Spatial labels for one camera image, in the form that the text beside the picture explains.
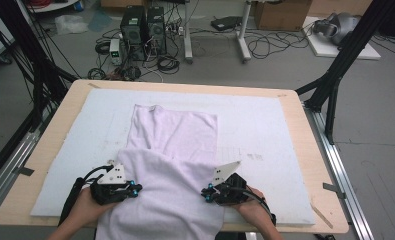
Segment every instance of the white cloth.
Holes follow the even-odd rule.
[[[136,105],[118,160],[143,190],[100,217],[96,239],[214,239],[224,208],[200,191],[218,165],[216,142],[214,115]]]

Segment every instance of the computer tower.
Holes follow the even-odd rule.
[[[127,6],[120,24],[126,54],[133,60],[146,60],[144,45],[149,40],[144,6]]]
[[[147,24],[151,39],[151,53],[166,54],[166,34],[163,7],[150,7],[147,11]]]

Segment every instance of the gray floor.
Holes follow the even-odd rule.
[[[82,13],[66,9],[48,15],[47,23],[57,14],[81,15],[85,22],[97,16],[91,9]],[[198,19],[193,24],[210,29],[210,20]],[[81,76],[86,76],[88,70],[96,66],[95,40],[120,24],[116,20],[100,23],[94,31],[53,37]],[[381,44],[395,51],[395,44]],[[371,45],[379,52],[381,60],[357,60],[345,75],[338,96],[334,139],[374,238],[395,240],[395,54],[373,42]],[[333,61],[332,58],[315,57],[307,47],[289,48],[266,59],[252,59],[242,64],[231,34],[195,35],[193,48],[194,63],[186,64],[181,52],[179,72],[162,75],[163,82],[297,89],[322,76]],[[60,59],[60,67],[71,71],[56,50],[53,54]],[[140,80],[162,81],[156,74],[148,74]],[[301,100],[308,97],[310,94],[305,94]],[[17,66],[0,65],[0,149],[31,108]],[[0,226],[0,239],[43,239],[53,229]],[[92,236],[91,229],[84,229],[75,239],[92,239]],[[315,239],[310,234],[285,233],[284,236],[286,239]],[[357,238],[350,230],[347,234],[336,235],[336,239]]]

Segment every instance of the electronic device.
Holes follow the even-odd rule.
[[[208,184],[208,188],[201,190],[201,195],[207,203],[215,202],[220,206],[244,203],[251,198],[260,203],[268,213],[272,223],[276,225],[276,216],[271,213],[265,199],[260,198],[248,189],[246,180],[235,173],[240,163],[237,161],[217,167],[214,171],[212,183]]]
[[[150,35],[151,54],[166,54],[166,33],[163,7],[150,7],[147,11],[147,24]]]
[[[359,19],[349,13],[332,13],[327,19],[315,21],[313,32],[322,33],[333,44],[343,46],[358,22]]]
[[[99,170],[106,170],[106,174],[100,174],[96,178],[89,178]],[[142,190],[140,184],[135,184],[133,180],[126,180],[125,168],[122,164],[97,167],[91,170],[84,178],[77,178],[72,190],[66,199],[60,216],[59,225],[67,218],[82,187],[90,184],[91,196],[100,205],[122,202],[127,198],[138,197],[138,192]]]
[[[120,39],[112,39],[110,40],[110,57],[112,60],[112,64],[115,66],[119,66],[122,64],[122,51],[120,45]]]
[[[212,27],[218,31],[224,31],[227,29],[233,29],[241,25],[242,17],[224,17],[213,20],[210,22]]]
[[[144,6],[127,6],[120,24],[128,58],[146,60],[145,43],[149,40]]]

